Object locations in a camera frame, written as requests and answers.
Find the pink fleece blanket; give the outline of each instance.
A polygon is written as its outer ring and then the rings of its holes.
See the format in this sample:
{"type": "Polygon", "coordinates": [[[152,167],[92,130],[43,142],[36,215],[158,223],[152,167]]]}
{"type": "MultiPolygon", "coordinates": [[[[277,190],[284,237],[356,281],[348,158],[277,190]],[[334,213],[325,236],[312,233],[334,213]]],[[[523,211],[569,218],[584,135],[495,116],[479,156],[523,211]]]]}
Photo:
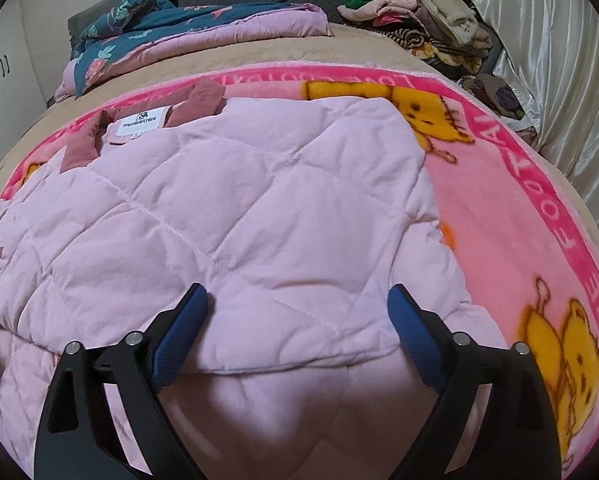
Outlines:
{"type": "MultiPolygon", "coordinates": [[[[537,155],[459,89],[422,73],[263,64],[167,82],[104,107],[163,95],[202,76],[226,85],[226,97],[383,97],[399,109],[427,153],[444,240],[473,301],[486,307],[508,344],[525,340],[537,357],[568,474],[599,435],[599,254],[537,155]]],[[[2,198],[19,189],[32,160],[49,160],[93,113],[33,150],[2,198]]]]}

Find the blue gripper pad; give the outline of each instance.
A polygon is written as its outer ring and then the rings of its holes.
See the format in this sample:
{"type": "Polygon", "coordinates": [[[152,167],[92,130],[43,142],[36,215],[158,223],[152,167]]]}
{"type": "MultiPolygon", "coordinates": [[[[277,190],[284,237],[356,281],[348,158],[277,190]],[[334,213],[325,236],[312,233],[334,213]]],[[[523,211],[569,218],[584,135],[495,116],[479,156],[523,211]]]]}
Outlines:
{"type": "Polygon", "coordinates": [[[175,382],[177,372],[193,346],[208,313],[206,290],[201,285],[186,302],[153,354],[150,381],[155,393],[175,382]]]}
{"type": "Polygon", "coordinates": [[[423,383],[441,394],[446,388],[446,378],[441,373],[441,351],[397,286],[388,292],[388,317],[423,383]]]}

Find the beige bedspread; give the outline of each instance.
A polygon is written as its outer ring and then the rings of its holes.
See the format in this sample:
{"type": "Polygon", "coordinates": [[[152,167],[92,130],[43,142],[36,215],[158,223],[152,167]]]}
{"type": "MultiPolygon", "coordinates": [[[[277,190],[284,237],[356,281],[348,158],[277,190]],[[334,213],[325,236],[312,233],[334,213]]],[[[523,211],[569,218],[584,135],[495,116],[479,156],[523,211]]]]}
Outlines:
{"type": "MultiPolygon", "coordinates": [[[[110,80],[76,100],[67,99],[53,105],[29,129],[0,163],[0,192],[12,171],[45,137],[68,121],[83,115],[125,92],[177,77],[237,67],[244,64],[311,60],[334,63],[369,64],[395,70],[432,72],[435,69],[405,52],[392,40],[373,32],[331,24],[334,37],[280,38],[252,41],[194,52],[146,66],[110,80]]],[[[579,211],[586,228],[599,247],[599,231],[593,216],[566,177],[548,162],[545,167],[579,211]]]]}

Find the white cabinet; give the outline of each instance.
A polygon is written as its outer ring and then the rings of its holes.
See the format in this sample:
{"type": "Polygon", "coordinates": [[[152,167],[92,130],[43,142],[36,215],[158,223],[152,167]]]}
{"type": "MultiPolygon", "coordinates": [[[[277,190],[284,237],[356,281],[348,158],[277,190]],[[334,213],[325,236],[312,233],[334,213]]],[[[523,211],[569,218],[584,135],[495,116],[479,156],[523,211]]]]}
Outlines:
{"type": "Polygon", "coordinates": [[[0,161],[46,108],[24,36],[20,0],[0,10],[0,161]]]}

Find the metal screw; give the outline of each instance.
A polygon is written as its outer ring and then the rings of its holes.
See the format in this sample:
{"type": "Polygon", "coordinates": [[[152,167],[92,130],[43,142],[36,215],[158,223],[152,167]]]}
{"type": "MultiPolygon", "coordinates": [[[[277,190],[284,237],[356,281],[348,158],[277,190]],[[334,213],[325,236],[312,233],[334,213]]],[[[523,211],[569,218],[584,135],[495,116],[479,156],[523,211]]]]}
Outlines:
{"type": "Polygon", "coordinates": [[[80,344],[79,341],[72,341],[72,342],[70,342],[70,343],[68,343],[66,345],[66,348],[65,348],[64,351],[68,355],[73,355],[73,354],[78,353],[78,351],[80,350],[80,348],[82,348],[82,345],[80,344]]]}
{"type": "Polygon", "coordinates": [[[456,345],[459,346],[468,346],[470,345],[470,336],[464,332],[455,332],[453,334],[453,341],[456,345]]]}
{"type": "Polygon", "coordinates": [[[135,346],[140,344],[142,339],[144,339],[144,334],[142,332],[131,332],[124,338],[124,342],[128,346],[135,346]]]}
{"type": "Polygon", "coordinates": [[[513,345],[515,351],[521,355],[528,355],[531,353],[531,348],[524,342],[518,341],[513,345]]]}

